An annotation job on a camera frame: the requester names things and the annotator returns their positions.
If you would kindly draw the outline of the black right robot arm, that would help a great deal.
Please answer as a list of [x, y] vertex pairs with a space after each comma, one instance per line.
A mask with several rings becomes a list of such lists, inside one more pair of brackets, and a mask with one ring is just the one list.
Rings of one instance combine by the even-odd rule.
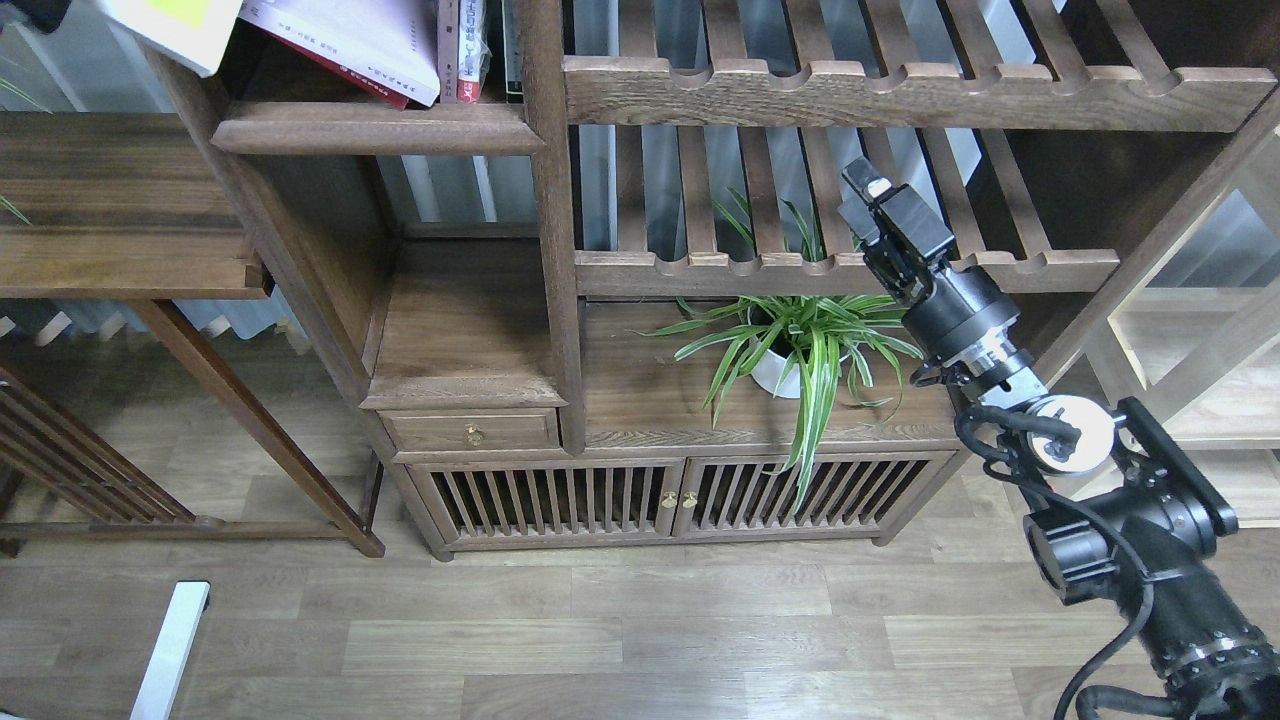
[[1125, 629], [1068, 683], [1055, 717], [1101, 708], [1175, 719], [1275, 719], [1277, 650], [1204, 566], [1239, 521], [1147, 409], [1053, 395], [1009, 338], [1018, 307], [924, 199], [864, 158], [840, 211], [922, 347], [915, 386], [956, 386], [959, 439], [1016, 486], [1044, 580], [1065, 603], [1106, 598]]

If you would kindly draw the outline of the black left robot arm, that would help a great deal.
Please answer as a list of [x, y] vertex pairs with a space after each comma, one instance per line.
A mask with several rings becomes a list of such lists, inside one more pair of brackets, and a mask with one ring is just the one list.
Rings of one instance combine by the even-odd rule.
[[9, 26], [29, 26], [50, 35], [64, 22], [69, 6], [70, 0], [1, 0], [1, 31]]

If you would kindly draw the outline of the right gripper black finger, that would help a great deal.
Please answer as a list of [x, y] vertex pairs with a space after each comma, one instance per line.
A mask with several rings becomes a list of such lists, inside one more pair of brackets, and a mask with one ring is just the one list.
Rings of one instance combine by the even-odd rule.
[[877, 201], [893, 190], [893, 182], [867, 159], [855, 158], [844, 168], [844, 178], [863, 201]]

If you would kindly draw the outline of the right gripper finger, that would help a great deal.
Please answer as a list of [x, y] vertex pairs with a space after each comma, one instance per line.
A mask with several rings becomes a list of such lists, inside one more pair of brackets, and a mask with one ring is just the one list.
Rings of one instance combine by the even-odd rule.
[[844, 201], [838, 206], [840, 215], [860, 245], [876, 245], [881, 241], [881, 225], [876, 219], [877, 205], [859, 196]]

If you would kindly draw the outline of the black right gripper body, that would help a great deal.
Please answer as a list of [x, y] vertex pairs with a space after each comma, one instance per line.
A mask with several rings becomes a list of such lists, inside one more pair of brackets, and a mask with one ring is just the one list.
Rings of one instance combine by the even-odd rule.
[[867, 202], [877, 205], [881, 238], [861, 246], [864, 260], [925, 356], [968, 375], [1018, 372], [1021, 354], [1007, 334], [1018, 307], [984, 269], [951, 264], [955, 236], [943, 219], [908, 184]]

